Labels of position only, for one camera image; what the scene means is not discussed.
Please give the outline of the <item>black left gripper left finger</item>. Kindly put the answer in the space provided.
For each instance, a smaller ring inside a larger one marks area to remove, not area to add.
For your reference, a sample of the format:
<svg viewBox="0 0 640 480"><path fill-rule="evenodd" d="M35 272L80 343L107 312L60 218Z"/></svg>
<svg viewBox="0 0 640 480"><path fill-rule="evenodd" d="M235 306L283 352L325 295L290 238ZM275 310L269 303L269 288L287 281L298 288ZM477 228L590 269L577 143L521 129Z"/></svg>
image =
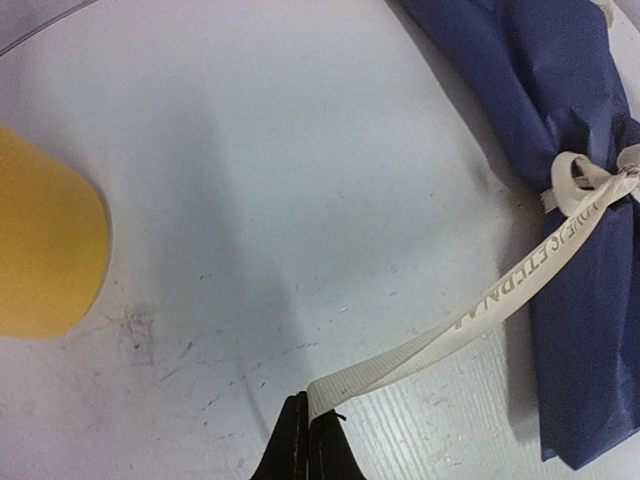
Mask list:
<svg viewBox="0 0 640 480"><path fill-rule="evenodd" d="M306 480L309 417L306 392L286 398L251 480Z"/></svg>

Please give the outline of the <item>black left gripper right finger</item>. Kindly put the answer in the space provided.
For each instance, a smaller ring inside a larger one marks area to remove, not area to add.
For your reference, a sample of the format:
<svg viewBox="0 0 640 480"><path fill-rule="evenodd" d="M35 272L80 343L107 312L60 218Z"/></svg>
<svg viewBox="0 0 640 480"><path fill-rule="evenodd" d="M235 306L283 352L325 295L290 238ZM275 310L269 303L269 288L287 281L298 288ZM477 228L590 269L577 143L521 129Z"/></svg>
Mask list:
<svg viewBox="0 0 640 480"><path fill-rule="evenodd" d="M309 437L308 478L311 480L365 480L341 422L334 410L312 421Z"/></svg>

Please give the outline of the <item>cream printed ribbon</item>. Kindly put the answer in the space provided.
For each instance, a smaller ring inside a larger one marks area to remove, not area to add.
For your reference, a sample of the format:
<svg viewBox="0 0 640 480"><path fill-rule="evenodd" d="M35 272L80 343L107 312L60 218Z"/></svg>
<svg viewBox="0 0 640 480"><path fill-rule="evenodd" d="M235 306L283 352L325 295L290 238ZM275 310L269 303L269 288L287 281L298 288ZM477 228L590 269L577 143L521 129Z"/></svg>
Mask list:
<svg viewBox="0 0 640 480"><path fill-rule="evenodd" d="M531 300L583 246L607 208L639 196L639 148L625 148L611 174L582 154L563 152L551 167L552 186L541 196L547 213L565 220L540 245L482 293L464 313L379 355L312 381L309 418L346 401L393 384L455 353L500 325Z"/></svg>

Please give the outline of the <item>blue wrapping paper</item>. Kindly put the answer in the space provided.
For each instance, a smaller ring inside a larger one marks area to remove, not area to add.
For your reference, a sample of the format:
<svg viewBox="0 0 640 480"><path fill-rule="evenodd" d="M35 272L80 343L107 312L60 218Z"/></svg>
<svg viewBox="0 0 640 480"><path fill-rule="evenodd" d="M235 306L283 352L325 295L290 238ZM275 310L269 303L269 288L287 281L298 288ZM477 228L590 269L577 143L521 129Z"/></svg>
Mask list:
<svg viewBox="0 0 640 480"><path fill-rule="evenodd" d="M586 240L531 302L544 459L580 469L639 430L639 124L593 1L407 1L476 92L547 210L534 271Z"/></svg>

